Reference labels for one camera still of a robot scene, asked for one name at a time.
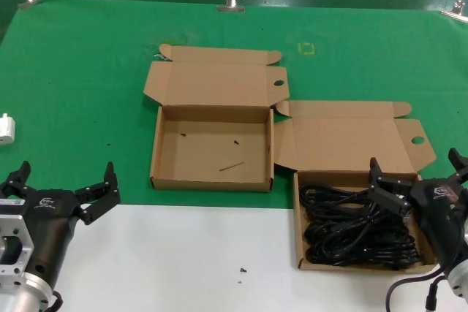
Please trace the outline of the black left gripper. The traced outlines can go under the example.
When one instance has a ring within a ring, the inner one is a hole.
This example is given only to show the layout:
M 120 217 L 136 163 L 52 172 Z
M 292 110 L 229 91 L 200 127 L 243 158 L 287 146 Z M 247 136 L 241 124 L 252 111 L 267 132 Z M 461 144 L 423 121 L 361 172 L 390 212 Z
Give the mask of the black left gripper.
M 23 217 L 34 244 L 25 271 L 55 286 L 78 219 L 85 225 L 93 224 L 121 202 L 118 179 L 110 161 L 101 183 L 75 193 L 63 189 L 29 192 L 26 181 L 30 173 L 31 166 L 24 161 L 1 183 L 1 214 Z M 7 203 L 5 199 L 12 196 L 25 201 L 21 205 Z M 88 207 L 79 211 L 80 205 L 85 204 Z

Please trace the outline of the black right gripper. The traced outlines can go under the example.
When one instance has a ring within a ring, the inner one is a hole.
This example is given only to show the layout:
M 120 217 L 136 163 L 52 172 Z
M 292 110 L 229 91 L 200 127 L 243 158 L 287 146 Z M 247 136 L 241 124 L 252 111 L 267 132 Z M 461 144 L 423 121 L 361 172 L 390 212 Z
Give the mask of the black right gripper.
M 369 199 L 400 217 L 411 211 L 416 223 L 443 268 L 453 268 L 467 259 L 464 220 L 467 214 L 467 157 L 455 148 L 448 152 L 455 173 L 448 178 L 418 180 L 412 176 L 382 171 L 377 159 L 370 159 Z

